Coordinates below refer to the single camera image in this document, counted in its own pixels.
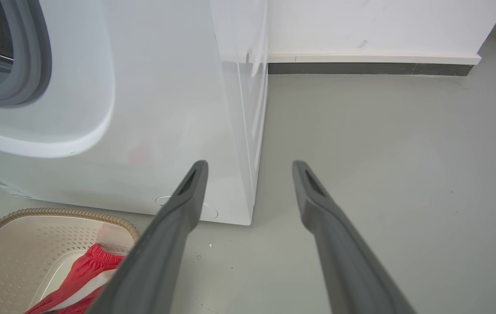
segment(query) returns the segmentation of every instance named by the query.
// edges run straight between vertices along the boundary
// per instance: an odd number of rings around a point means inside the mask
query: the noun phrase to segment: white washing machine
[[[266,0],[0,3],[0,188],[153,215],[205,159],[201,219],[251,223]]]

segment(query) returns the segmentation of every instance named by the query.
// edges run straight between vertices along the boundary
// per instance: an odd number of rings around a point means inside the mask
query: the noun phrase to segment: beige plastic basket
[[[125,255],[139,239],[126,219],[65,208],[30,208],[0,219],[0,313],[21,314],[60,287],[98,243]]]

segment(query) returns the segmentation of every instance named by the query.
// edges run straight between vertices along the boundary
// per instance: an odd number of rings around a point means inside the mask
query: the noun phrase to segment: floor
[[[198,225],[172,312],[330,312],[292,186],[302,159],[418,313],[496,313],[496,43],[479,54],[465,78],[270,77],[254,222]],[[0,190],[0,217],[53,205]]]

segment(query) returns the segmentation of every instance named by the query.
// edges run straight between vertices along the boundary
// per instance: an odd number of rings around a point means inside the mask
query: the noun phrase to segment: dark gray baseboard
[[[434,63],[270,63],[269,74],[396,74],[466,77],[473,68],[466,64]]]

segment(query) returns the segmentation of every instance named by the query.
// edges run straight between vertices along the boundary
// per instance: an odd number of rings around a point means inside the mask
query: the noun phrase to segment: label
[[[32,198],[31,196],[26,195],[24,193],[21,193],[20,191],[18,191],[16,189],[14,189],[13,187],[7,185],[6,183],[3,183],[2,181],[0,181],[0,188],[3,189],[4,191],[7,191],[8,193],[10,193],[13,196],[25,197],[25,198]]]

